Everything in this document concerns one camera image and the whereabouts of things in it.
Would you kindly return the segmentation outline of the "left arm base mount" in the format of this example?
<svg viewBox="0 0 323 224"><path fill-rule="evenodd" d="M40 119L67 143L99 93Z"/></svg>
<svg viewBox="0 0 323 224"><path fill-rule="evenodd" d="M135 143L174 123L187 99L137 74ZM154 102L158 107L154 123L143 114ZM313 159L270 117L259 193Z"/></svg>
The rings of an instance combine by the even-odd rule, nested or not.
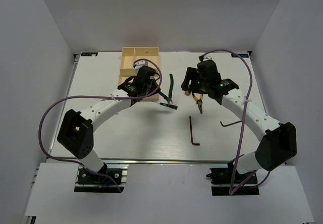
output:
<svg viewBox="0 0 323 224"><path fill-rule="evenodd" d="M104 176L91 174L84 167L79 166L76 175L74 192L76 193L122 193L127 180L128 165L110 164Z"/></svg>

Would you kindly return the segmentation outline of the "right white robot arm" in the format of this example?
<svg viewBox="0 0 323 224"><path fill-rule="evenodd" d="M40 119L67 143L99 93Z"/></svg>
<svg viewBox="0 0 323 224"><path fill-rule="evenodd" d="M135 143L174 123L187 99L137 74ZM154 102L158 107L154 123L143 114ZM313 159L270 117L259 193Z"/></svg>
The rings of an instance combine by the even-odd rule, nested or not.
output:
<svg viewBox="0 0 323 224"><path fill-rule="evenodd" d="M265 169L272 171L297 154L296 128L267 115L254 103L248 102L239 86L231 79L222 79L214 61L208 60L188 67L181 88L192 93L206 94L230 110L259 140L258 148L239 157L228 166L228 178L239 183L246 173Z"/></svg>

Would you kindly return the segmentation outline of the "large yellow-black needle-nose pliers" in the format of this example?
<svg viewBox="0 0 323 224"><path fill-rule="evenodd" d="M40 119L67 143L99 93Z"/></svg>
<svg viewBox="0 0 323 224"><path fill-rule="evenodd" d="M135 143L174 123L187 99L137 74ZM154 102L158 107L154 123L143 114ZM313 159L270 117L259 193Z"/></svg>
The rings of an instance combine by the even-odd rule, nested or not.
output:
<svg viewBox="0 0 323 224"><path fill-rule="evenodd" d="M192 93L192 96L197 104L200 114L203 114L203 94L200 94L199 98L194 93Z"/></svg>

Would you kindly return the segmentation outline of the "green handled cutters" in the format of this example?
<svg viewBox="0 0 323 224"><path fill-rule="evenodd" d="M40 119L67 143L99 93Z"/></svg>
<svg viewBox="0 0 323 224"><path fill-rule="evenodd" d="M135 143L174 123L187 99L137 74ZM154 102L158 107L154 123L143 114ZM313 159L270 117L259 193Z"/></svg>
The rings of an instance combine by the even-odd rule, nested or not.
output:
<svg viewBox="0 0 323 224"><path fill-rule="evenodd" d="M169 74L170 77L170 86L169 86L169 91L168 91L168 96L167 96L167 102L168 104L172 103L172 96L173 96L173 87L174 87L174 77L173 74Z"/></svg>

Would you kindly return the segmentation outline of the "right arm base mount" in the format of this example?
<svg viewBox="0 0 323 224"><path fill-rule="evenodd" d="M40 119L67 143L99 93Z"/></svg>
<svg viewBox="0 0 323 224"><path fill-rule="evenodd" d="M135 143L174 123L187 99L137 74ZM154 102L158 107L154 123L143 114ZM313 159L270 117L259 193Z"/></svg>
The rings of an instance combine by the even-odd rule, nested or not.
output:
<svg viewBox="0 0 323 224"><path fill-rule="evenodd" d="M211 167L206 178L211 182L212 196L229 196L231 177L233 172L233 161L229 162L226 167ZM240 187L233 195L236 196L256 196L259 195L259 188L256 173Z"/></svg>

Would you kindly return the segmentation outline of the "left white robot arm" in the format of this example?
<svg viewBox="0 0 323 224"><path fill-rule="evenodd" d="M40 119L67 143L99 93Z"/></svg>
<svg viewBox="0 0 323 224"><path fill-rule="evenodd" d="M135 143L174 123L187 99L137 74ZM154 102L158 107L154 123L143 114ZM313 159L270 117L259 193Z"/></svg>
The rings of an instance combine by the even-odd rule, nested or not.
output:
<svg viewBox="0 0 323 224"><path fill-rule="evenodd" d="M95 183L106 179L106 164L94 151L94 132L109 118L130 108L157 87L156 70L149 66L136 68L136 75L128 78L110 95L81 111L67 111L61 124L57 141L90 170L89 177Z"/></svg>

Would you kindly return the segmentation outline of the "short brown hex key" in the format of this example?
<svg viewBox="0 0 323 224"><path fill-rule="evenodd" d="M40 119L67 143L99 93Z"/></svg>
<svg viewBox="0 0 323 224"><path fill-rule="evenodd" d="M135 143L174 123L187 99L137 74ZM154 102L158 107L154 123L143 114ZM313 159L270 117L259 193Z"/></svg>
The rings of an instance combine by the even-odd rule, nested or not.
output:
<svg viewBox="0 0 323 224"><path fill-rule="evenodd" d="M220 124L221 124L222 127L230 127L230 126L233 126L233 125L241 123L241 122L242 121L239 120L239 121L235 121L235 122L232 122L232 123L224 124L222 121L220 121Z"/></svg>

